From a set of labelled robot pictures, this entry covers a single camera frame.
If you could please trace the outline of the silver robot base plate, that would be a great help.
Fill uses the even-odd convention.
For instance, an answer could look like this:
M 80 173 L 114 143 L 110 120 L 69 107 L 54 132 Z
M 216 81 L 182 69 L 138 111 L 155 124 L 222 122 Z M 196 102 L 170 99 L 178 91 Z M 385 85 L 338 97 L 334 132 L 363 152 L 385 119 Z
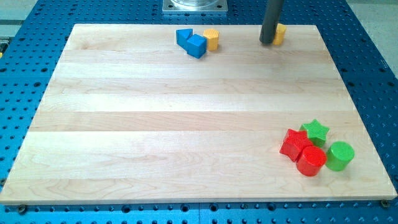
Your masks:
M 227 0 L 163 0 L 162 11 L 166 13 L 228 12 Z

